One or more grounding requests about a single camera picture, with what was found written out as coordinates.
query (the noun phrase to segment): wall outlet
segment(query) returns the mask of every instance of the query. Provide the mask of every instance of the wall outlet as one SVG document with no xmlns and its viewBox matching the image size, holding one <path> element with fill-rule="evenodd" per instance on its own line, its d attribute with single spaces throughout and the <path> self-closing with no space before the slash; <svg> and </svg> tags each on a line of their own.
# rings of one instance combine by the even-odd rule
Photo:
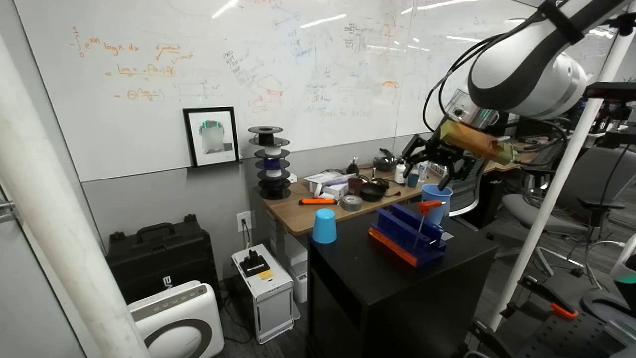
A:
<svg viewBox="0 0 636 358">
<path fill-rule="evenodd" d="M 253 214 L 253 210 L 236 212 L 238 232 L 251 228 L 251 214 Z"/>
</svg>

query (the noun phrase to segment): framed portrait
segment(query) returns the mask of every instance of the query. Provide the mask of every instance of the framed portrait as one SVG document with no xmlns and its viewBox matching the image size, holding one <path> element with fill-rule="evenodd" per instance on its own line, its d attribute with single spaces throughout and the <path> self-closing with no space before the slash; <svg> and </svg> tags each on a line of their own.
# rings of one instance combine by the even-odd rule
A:
<svg viewBox="0 0 636 358">
<path fill-rule="evenodd" d="M 192 166 L 238 160 L 232 107 L 182 109 Z"/>
</svg>

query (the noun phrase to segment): black table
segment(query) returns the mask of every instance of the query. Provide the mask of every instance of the black table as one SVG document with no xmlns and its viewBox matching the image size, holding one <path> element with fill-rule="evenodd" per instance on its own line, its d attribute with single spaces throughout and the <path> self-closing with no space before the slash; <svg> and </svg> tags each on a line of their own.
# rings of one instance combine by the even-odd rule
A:
<svg viewBox="0 0 636 358">
<path fill-rule="evenodd" d="M 494 244 L 448 220 L 444 256 L 410 268 L 367 238 L 371 220 L 337 222 L 333 244 L 309 240 L 307 355 L 448 358 L 460 345 Z"/>
</svg>

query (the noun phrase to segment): blue cup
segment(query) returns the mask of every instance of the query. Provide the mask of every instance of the blue cup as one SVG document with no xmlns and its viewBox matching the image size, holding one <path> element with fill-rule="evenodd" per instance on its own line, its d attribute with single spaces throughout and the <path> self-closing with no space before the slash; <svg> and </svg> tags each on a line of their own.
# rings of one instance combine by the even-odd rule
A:
<svg viewBox="0 0 636 358">
<path fill-rule="evenodd" d="M 448 212 L 450 196 L 452 196 L 450 188 L 438 190 L 436 184 L 422 184 L 420 186 L 420 200 L 442 200 L 442 204 L 432 208 L 426 216 L 436 226 L 440 226 L 440 218 Z"/>
<path fill-rule="evenodd" d="M 329 244 L 337 238 L 335 212 L 331 208 L 315 210 L 311 238 L 319 244 Z"/>
</svg>

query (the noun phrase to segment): black bag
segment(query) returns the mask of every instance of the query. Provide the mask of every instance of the black bag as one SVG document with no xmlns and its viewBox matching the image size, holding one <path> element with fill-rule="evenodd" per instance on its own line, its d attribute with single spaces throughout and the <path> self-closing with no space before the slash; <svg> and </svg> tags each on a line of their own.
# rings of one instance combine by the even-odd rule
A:
<svg viewBox="0 0 636 358">
<path fill-rule="evenodd" d="M 216 278 L 210 234 L 194 214 L 182 222 L 158 222 L 124 236 L 108 236 L 106 262 L 124 302 L 132 302 L 186 280 L 200 280 L 214 288 L 216 304 L 222 292 Z"/>
</svg>

